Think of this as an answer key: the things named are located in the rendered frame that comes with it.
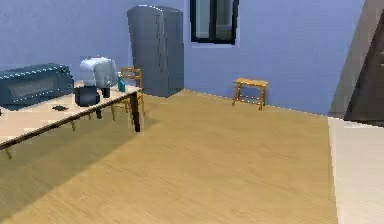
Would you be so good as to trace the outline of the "small wooden stool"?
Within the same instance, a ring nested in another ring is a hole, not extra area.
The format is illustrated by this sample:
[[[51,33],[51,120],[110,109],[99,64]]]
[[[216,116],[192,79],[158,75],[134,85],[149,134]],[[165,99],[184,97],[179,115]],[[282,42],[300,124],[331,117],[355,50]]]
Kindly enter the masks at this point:
[[[257,105],[260,111],[263,110],[266,102],[267,81],[239,77],[234,84],[232,105],[237,102],[251,103]]]

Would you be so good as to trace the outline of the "wooden chair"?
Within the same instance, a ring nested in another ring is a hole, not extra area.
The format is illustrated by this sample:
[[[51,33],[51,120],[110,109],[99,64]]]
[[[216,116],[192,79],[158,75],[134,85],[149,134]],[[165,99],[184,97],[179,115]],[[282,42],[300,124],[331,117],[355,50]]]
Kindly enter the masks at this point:
[[[123,80],[129,79],[129,80],[135,81],[136,87],[139,88],[139,90],[137,91],[137,99],[135,100],[135,102],[141,107],[142,112],[145,112],[143,83],[142,83],[142,78],[143,78],[142,70],[140,68],[134,68],[134,67],[123,67],[120,69],[119,72],[121,72],[121,74],[123,76]],[[115,106],[120,107],[120,108],[124,108],[126,113],[130,116],[131,124],[134,125],[135,118],[133,115],[133,109],[132,109],[131,103],[132,103],[132,100],[129,97],[119,99],[119,100],[114,99],[112,102],[112,105],[111,105],[111,112],[112,113],[114,112]]]

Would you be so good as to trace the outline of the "grey fridge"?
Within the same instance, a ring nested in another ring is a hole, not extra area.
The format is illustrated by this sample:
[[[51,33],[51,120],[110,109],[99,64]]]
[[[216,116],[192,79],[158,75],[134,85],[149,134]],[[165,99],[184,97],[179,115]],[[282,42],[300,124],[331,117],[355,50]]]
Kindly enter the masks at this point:
[[[183,12],[138,5],[127,11],[133,65],[144,93],[169,97],[184,88]]]

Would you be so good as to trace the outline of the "black framed window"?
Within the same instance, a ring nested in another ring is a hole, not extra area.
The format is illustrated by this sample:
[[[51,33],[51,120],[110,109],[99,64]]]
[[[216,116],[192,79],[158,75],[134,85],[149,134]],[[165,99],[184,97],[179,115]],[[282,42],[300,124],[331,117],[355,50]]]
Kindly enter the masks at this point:
[[[190,0],[189,6],[192,42],[235,44],[239,0]]]

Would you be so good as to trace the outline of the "white coffee machine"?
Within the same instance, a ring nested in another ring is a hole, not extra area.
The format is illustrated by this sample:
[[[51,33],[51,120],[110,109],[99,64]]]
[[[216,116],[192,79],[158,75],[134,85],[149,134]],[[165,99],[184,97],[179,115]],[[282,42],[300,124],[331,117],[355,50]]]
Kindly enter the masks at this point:
[[[118,81],[116,63],[106,57],[84,59],[80,63],[79,78],[86,86],[113,87]]]

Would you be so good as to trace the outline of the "black square pot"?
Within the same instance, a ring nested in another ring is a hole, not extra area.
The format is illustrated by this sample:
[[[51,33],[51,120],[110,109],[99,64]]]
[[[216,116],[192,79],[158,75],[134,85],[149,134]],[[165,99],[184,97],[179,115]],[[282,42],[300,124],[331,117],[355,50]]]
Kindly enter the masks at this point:
[[[80,107],[89,107],[100,102],[100,95],[95,86],[83,86],[74,89],[75,103]]]

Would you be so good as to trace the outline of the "pale table with dark legs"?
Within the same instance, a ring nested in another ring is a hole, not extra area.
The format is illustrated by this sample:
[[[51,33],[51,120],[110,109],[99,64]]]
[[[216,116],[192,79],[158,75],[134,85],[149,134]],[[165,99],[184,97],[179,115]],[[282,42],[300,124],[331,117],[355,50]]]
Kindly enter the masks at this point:
[[[28,138],[56,128],[62,124],[72,122],[80,117],[86,116],[112,105],[114,99],[129,97],[132,100],[133,115],[135,118],[135,131],[140,131],[140,114],[137,99],[138,87],[126,86],[125,92],[119,92],[117,87],[112,87],[109,98],[102,98],[101,101],[90,107],[80,107],[75,103],[75,95],[65,95],[50,101],[35,104],[22,108],[18,111],[1,109],[0,115],[0,150],[8,149]],[[66,111],[56,111],[52,107],[61,105],[69,108]]]

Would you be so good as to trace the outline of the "dark blue microwave oven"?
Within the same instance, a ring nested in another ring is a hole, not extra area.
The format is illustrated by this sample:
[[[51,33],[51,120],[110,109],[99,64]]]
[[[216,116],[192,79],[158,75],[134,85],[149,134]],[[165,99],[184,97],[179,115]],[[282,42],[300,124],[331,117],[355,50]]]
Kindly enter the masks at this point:
[[[0,106],[9,110],[72,94],[73,89],[66,65],[47,63],[0,71]]]

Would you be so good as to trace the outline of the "dark room door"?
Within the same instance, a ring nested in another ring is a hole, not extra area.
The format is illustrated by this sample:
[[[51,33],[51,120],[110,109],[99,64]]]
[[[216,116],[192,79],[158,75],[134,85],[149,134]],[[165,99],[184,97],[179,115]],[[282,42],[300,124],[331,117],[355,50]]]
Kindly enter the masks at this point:
[[[362,123],[384,122],[384,9],[344,119]]]

